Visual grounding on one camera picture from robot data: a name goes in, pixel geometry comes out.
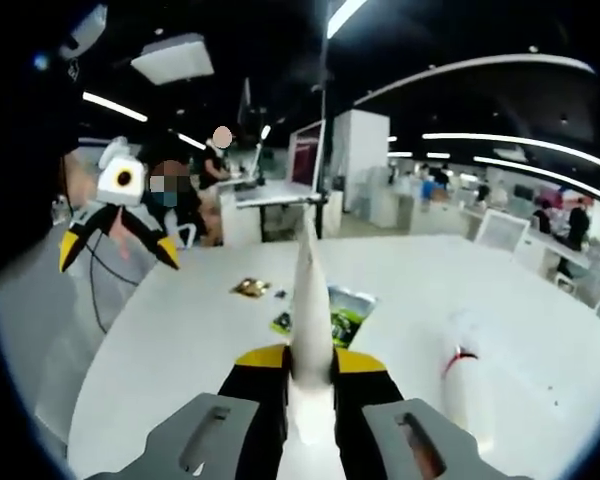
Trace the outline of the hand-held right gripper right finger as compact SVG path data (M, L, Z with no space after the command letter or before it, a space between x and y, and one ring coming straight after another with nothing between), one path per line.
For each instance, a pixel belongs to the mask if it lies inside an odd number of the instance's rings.
M348 479L481 479L476 440L421 399L406 400L374 357L337 348L335 441Z

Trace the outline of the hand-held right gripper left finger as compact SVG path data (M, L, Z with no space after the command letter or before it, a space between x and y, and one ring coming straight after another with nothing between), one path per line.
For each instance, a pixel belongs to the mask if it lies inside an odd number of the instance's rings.
M147 437L146 479L275 479L287 439L289 349L252 350Z

